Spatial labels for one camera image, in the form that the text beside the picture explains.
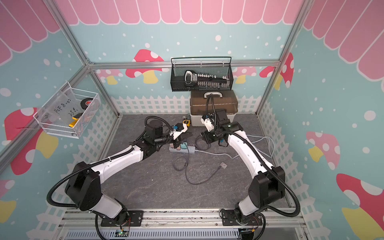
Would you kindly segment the silver mp3 player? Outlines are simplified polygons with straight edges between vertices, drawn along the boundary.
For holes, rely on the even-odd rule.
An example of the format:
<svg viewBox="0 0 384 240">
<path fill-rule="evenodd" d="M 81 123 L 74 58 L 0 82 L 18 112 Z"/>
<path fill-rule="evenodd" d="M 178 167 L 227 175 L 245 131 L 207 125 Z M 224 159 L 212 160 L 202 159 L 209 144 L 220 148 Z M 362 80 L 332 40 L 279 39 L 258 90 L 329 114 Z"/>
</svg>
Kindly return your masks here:
<svg viewBox="0 0 384 240">
<path fill-rule="evenodd" d="M 224 162 L 221 162 L 220 166 L 221 166 L 223 169 L 226 169 L 228 165 L 225 164 Z"/>
</svg>

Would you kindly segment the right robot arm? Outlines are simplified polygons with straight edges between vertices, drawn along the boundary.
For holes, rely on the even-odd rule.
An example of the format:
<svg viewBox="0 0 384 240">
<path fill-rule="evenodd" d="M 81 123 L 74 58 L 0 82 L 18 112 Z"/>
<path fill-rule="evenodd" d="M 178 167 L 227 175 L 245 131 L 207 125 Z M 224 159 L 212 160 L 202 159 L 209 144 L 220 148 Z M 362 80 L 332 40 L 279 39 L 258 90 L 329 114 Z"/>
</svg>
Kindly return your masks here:
<svg viewBox="0 0 384 240">
<path fill-rule="evenodd" d="M 235 219 L 239 224 L 247 224 L 264 210 L 271 210 L 284 217 L 296 217 L 300 213 L 300 202 L 293 190 L 285 182 L 286 174 L 282 167 L 274 167 L 268 162 L 251 143 L 243 127 L 237 122 L 231 122 L 224 109 L 216 109 L 213 94 L 209 94 L 206 102 L 206 114 L 202 117 L 206 131 L 201 134 L 207 144 L 217 142 L 220 146 L 225 143 L 232 147 L 247 166 L 253 180 L 248 189 L 248 195 L 236 204 Z M 271 203 L 289 195 L 294 200 L 295 210 L 284 212 Z"/>
</svg>

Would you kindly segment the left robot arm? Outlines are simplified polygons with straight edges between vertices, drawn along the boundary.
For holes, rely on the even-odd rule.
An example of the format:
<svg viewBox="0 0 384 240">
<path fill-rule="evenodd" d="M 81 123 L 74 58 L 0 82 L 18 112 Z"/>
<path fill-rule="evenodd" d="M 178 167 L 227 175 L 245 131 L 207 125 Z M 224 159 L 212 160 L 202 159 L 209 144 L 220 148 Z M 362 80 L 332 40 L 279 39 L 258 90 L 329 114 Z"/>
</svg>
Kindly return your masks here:
<svg viewBox="0 0 384 240">
<path fill-rule="evenodd" d="M 98 217 L 110 219 L 115 225 L 125 224 L 131 218 L 127 208 L 118 200 L 103 194 L 101 185 L 121 170 L 147 159 L 164 145 L 179 147 L 183 142 L 182 135 L 187 130 L 188 126 L 184 123 L 172 126 L 160 117 L 146 117 L 144 131 L 127 148 L 92 164 L 76 164 L 71 174 L 49 190 L 47 202 L 54 207 L 93 212 Z M 71 204 L 53 200 L 53 193 L 62 184 L 66 184 L 65 193 L 72 200 Z"/>
</svg>

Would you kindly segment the white power strip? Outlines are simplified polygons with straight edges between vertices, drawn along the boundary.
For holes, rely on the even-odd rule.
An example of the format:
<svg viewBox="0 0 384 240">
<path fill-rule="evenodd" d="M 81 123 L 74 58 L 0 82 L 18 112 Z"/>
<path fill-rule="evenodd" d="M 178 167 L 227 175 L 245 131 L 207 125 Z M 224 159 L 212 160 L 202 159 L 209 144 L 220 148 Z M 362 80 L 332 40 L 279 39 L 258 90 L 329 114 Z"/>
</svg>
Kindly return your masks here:
<svg viewBox="0 0 384 240">
<path fill-rule="evenodd" d="M 194 154 L 196 150 L 196 147 L 194 146 L 188 146 L 187 149 L 180 149 L 180 150 L 170 150 L 171 153 L 182 153 L 182 154 Z"/>
</svg>

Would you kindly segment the yellow tape measure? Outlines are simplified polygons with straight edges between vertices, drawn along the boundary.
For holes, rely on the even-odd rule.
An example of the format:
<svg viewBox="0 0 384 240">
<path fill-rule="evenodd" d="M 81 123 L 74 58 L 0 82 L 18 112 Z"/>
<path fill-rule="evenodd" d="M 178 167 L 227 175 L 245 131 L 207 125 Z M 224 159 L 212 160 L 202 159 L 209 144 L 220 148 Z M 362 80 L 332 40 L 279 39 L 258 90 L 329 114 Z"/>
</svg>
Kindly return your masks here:
<svg viewBox="0 0 384 240">
<path fill-rule="evenodd" d="M 186 124 L 189 127 L 191 124 L 191 121 L 190 120 L 183 120 L 183 124 Z"/>
</svg>

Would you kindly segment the white toolbox brown lid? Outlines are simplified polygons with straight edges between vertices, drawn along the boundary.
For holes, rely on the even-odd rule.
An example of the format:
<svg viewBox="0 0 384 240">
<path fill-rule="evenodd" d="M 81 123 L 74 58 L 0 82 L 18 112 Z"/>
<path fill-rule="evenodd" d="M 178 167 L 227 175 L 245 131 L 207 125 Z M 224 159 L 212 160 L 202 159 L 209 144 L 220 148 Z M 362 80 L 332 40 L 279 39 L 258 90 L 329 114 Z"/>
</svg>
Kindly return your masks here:
<svg viewBox="0 0 384 240">
<path fill-rule="evenodd" d="M 193 91 L 190 98 L 190 115 L 193 127 L 204 127 L 201 122 L 203 115 L 206 115 L 208 96 L 213 95 L 214 107 L 217 110 L 225 110 L 228 119 L 233 122 L 238 113 L 238 99 L 233 90 L 225 91 Z"/>
</svg>

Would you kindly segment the socket bit set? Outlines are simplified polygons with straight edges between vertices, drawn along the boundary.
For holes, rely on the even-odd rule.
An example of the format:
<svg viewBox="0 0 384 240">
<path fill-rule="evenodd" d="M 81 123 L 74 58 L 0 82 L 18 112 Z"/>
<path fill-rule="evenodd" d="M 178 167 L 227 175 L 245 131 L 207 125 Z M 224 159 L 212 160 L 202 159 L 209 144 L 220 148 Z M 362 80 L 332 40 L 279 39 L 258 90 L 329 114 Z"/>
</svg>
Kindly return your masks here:
<svg viewBox="0 0 384 240">
<path fill-rule="evenodd" d="M 192 71 L 185 72 L 185 85 L 188 87 L 196 87 L 198 89 L 223 89 L 231 88 L 231 80 L 226 76 L 218 78 L 216 75 L 197 74 Z"/>
</svg>

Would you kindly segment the black electrical tape roll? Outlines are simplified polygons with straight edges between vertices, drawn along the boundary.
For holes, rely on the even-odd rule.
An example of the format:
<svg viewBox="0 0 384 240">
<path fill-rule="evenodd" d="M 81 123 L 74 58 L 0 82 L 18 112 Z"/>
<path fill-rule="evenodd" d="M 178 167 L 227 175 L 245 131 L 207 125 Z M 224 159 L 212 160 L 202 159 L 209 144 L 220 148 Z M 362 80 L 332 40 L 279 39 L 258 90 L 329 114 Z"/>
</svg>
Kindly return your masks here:
<svg viewBox="0 0 384 240">
<path fill-rule="evenodd" d="M 88 106 L 92 103 L 94 99 L 93 98 L 85 98 L 81 100 L 81 107 L 83 110 L 86 110 Z"/>
</svg>

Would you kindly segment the yellow tool in bin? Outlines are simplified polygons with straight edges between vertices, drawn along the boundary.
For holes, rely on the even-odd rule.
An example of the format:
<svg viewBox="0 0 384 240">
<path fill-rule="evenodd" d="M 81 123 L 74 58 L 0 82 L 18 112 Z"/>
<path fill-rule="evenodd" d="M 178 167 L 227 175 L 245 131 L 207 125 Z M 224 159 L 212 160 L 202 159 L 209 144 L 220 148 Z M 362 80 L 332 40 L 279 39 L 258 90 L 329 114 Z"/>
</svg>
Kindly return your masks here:
<svg viewBox="0 0 384 240">
<path fill-rule="evenodd" d="M 69 124 L 69 127 L 73 128 L 76 125 L 76 123 L 78 122 L 78 120 L 79 120 L 79 118 L 73 117 L 73 121 Z"/>
</svg>

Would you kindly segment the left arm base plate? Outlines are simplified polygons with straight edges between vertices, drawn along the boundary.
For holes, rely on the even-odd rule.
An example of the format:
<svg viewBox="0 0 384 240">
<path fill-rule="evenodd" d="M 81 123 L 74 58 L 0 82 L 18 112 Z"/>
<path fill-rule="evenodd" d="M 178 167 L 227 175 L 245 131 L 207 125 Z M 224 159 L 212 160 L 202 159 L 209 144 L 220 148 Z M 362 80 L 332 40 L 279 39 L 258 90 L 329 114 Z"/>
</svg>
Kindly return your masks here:
<svg viewBox="0 0 384 240">
<path fill-rule="evenodd" d="M 114 219 L 105 217 L 101 221 L 102 227 L 140 227 L 144 211 L 122 210 Z"/>
</svg>

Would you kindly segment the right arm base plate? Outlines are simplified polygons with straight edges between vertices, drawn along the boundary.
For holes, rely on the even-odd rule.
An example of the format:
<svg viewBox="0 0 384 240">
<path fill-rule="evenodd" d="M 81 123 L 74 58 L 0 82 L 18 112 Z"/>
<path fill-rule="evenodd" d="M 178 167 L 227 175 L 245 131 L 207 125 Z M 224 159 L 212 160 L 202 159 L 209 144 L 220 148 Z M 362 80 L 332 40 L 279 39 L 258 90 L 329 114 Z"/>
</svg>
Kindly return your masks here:
<svg viewBox="0 0 384 240">
<path fill-rule="evenodd" d="M 223 226 L 254 226 L 258 227 L 263 224 L 261 217 L 255 214 L 245 216 L 240 210 L 225 210 L 219 211 L 219 216 L 222 219 Z"/>
</svg>

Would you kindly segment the clear plastic wall bin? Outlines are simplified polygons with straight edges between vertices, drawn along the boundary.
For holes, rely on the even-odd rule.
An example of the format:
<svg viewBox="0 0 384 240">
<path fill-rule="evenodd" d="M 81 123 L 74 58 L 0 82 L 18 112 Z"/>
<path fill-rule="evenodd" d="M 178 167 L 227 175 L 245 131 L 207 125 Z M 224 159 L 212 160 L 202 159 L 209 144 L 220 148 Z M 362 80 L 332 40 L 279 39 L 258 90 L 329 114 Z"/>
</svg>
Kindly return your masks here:
<svg viewBox="0 0 384 240">
<path fill-rule="evenodd" d="M 81 100 L 85 98 L 94 100 L 83 110 Z M 33 117 L 48 135 L 79 139 L 101 105 L 98 93 L 73 88 L 66 82 Z M 73 117 L 79 120 L 70 128 Z"/>
</svg>

